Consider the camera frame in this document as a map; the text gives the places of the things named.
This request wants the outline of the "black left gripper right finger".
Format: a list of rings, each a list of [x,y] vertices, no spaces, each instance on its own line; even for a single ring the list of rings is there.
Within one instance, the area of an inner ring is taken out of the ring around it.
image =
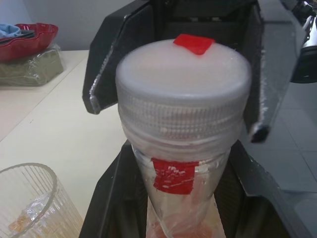
[[[315,238],[317,194],[282,189],[237,141],[214,192],[228,238]]]

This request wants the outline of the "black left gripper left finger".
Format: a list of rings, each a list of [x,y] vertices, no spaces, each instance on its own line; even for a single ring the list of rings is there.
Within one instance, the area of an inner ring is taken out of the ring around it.
[[[144,238],[148,194],[132,146],[124,143],[95,187],[81,238]]]

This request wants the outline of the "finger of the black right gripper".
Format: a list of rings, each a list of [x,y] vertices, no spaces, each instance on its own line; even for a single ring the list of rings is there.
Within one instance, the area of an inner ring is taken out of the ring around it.
[[[99,114],[117,103],[116,68],[132,50],[155,39],[154,14],[148,0],[136,0],[108,15],[90,44],[82,99]]]
[[[299,57],[299,23],[284,0],[237,0],[235,7],[245,10],[241,53],[253,74],[244,121],[249,140],[263,143]]]

